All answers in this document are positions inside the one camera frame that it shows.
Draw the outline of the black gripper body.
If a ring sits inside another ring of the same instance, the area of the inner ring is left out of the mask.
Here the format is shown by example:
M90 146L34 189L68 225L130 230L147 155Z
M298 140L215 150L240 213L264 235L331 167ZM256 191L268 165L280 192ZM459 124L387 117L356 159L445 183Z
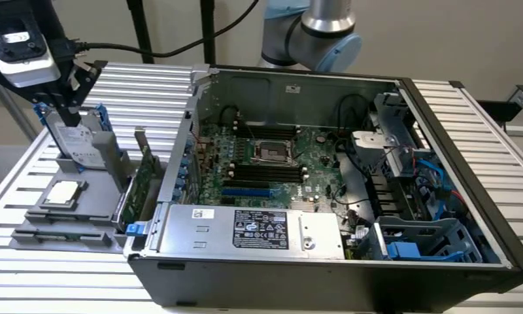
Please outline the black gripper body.
M70 44L50 1L0 1L0 72L15 87L67 83Z

